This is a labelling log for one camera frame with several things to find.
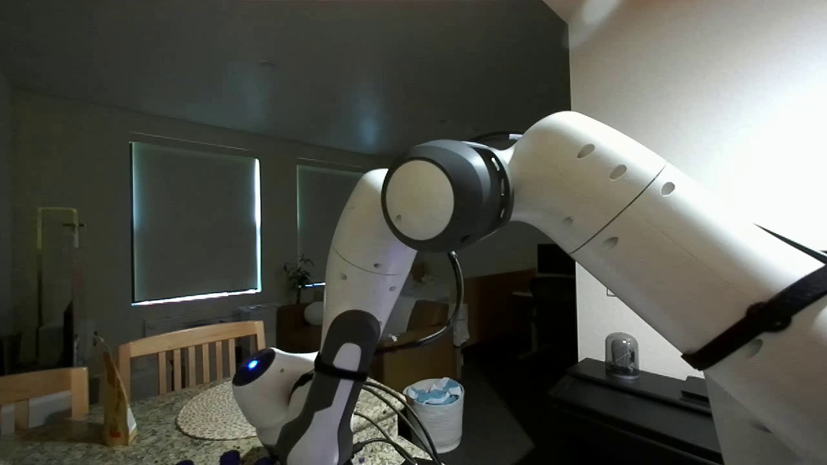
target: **table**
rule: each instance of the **table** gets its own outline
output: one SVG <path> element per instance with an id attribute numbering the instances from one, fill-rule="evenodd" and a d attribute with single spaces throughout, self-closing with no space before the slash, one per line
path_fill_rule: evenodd
<path id="1" fill-rule="evenodd" d="M 30 428 L 18 436 L 0 436 L 0 465 L 37 463 L 37 465 L 96 465 L 96 463 L 154 463 L 154 465 L 177 465 L 191 461 L 196 465 L 218 465 L 221 456 L 238 449 L 247 463 L 257 463 L 264 456 L 257 436 L 247 439 L 196 439 L 187 436 L 177 419 L 180 412 L 191 401 L 195 390 L 180 390 L 170 396 L 158 396 L 133 404 L 138 421 L 138 441 L 133 447 L 107 447 L 102 441 L 102 412 L 92 408 L 85 421 L 52 419 L 44 427 Z M 372 392 L 362 390 L 357 413 L 379 421 L 406 453 L 428 457 L 420 447 L 397 434 L 397 413 L 381 404 Z M 351 421 L 354 441 L 381 436 L 371 421 L 354 416 Z M 366 463 L 397 465 L 403 463 L 391 444 L 376 441 L 362 453 Z"/>
<path id="2" fill-rule="evenodd" d="M 548 396 L 572 441 L 616 463 L 724 463 L 699 377 L 607 374 L 603 361 L 585 359 Z"/>

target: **cable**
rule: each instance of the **cable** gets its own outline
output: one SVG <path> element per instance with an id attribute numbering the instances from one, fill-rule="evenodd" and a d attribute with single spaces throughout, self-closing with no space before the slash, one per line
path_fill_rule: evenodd
<path id="1" fill-rule="evenodd" d="M 433 461 L 441 461 L 437 444 L 433 439 L 433 434 L 428 431 L 428 427 L 422 423 L 422 419 L 416 416 L 416 412 L 408 407 L 406 397 L 398 397 L 397 390 L 391 390 L 389 386 L 381 386 L 376 379 L 366 382 L 366 390 L 372 392 L 379 401 L 384 401 L 402 421 L 406 421 L 412 427 L 412 431 L 416 434 L 416 439 L 428 447 Z M 384 390 L 386 396 L 402 401 L 406 408 L 397 408 L 386 396 L 381 396 L 379 390 Z"/>
<path id="2" fill-rule="evenodd" d="M 460 259 L 456 250 L 447 250 L 447 261 L 450 261 L 450 268 L 456 275 L 456 306 L 453 311 L 447 312 L 446 319 L 446 326 L 441 326 L 437 330 L 422 337 L 422 339 L 415 339 L 415 342 L 397 342 L 397 345 L 384 345 L 379 347 L 376 355 L 389 355 L 389 352 L 403 352 L 403 350 L 416 350 L 416 347 L 428 347 L 428 345 L 435 345 L 441 342 L 443 337 L 453 333 L 456 329 L 456 320 L 460 315 L 460 307 L 463 307 L 463 301 L 466 301 L 466 275 L 463 275 L 463 267 L 460 267 Z"/>

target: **black counter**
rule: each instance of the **black counter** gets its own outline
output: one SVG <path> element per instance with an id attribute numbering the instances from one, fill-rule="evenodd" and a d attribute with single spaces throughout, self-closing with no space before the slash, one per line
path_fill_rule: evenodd
<path id="1" fill-rule="evenodd" d="M 603 361 L 585 359 L 548 396 L 583 461 L 724 463 L 699 377 L 611 374 Z"/>

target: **wall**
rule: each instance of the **wall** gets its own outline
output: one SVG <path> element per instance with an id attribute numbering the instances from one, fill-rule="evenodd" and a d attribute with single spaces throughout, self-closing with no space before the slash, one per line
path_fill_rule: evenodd
<path id="1" fill-rule="evenodd" d="M 4 73 L 0 73 L 0 224 L 12 224 L 12 86 Z M 9 329 L 14 329 L 12 228 L 0 228 L 0 337 L 9 333 Z"/>
<path id="2" fill-rule="evenodd" d="M 253 311 L 271 320 L 288 301 L 282 267 L 295 261 L 295 166 L 346 164 L 371 168 L 381 159 L 362 159 L 309 146 L 274 143 L 253 134 L 226 133 L 187 121 L 158 118 L 81 102 L 14 93 L 14 307 L 24 329 L 37 311 L 37 206 L 79 206 L 81 292 L 76 312 L 81 337 L 102 330 L 116 345 L 164 329 L 234 319 Z M 129 281 L 129 138 L 156 134 L 202 146 L 249 148 L 261 159 L 261 221 L 264 221 L 264 295 L 221 302 L 133 307 Z"/>
<path id="3" fill-rule="evenodd" d="M 568 20 L 572 106 L 598 116 L 722 202 L 813 248 L 827 248 L 827 2 L 585 2 Z M 645 366 L 690 372 L 580 268 L 583 355 L 607 330 L 641 339 Z"/>

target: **chair back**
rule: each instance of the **chair back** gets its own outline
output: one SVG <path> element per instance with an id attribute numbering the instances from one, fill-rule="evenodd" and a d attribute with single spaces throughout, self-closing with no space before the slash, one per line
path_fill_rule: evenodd
<path id="1" fill-rule="evenodd" d="M 30 404 L 54 392 L 70 392 L 70 413 L 84 419 L 89 413 L 89 370 L 61 366 L 0 377 L 0 408 L 14 407 L 15 431 L 30 428 Z"/>
<path id="2" fill-rule="evenodd" d="M 260 350 L 264 350 L 261 320 L 182 329 L 123 345 L 119 372 L 129 396 L 133 359 L 151 357 L 158 361 L 158 392 L 170 392 L 230 377 L 238 357 Z"/>

